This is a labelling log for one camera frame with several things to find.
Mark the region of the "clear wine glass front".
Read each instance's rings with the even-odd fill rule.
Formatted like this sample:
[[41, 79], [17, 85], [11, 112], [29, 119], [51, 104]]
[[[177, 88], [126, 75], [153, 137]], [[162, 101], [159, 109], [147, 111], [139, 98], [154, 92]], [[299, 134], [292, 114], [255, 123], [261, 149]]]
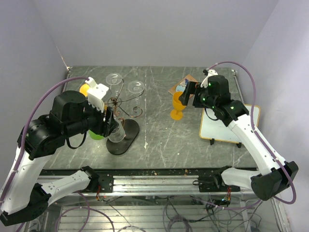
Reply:
[[108, 136], [108, 139], [113, 143], [118, 143], [118, 142], [122, 141], [126, 136], [125, 130], [124, 130], [123, 125], [122, 125], [122, 121], [120, 120], [120, 122], [121, 122], [121, 125], [120, 125], [118, 131], [116, 133], [113, 133], [112, 135]]

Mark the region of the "orange plastic wine glass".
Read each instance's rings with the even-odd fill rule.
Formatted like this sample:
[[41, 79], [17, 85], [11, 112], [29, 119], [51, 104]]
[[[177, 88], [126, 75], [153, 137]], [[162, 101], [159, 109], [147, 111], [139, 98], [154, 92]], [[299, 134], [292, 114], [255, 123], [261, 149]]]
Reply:
[[181, 91], [177, 91], [173, 94], [172, 106], [173, 110], [170, 112], [170, 117], [174, 120], [181, 120], [183, 117], [183, 110], [185, 106], [179, 100], [179, 97], [183, 94]]

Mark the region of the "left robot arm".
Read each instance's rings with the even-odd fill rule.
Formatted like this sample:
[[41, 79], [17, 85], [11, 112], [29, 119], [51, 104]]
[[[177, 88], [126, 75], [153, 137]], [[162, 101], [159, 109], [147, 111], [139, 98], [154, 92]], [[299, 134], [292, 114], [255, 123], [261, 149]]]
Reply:
[[95, 191], [100, 176], [89, 166], [50, 183], [37, 179], [47, 161], [58, 148], [69, 144], [69, 138], [86, 135], [87, 131], [107, 137], [118, 126], [111, 107], [98, 109], [82, 93], [69, 90], [54, 98], [49, 114], [27, 125], [25, 143], [19, 137], [17, 153], [24, 148], [23, 157], [1, 206], [0, 220], [4, 226], [32, 221], [55, 201], [79, 190]]

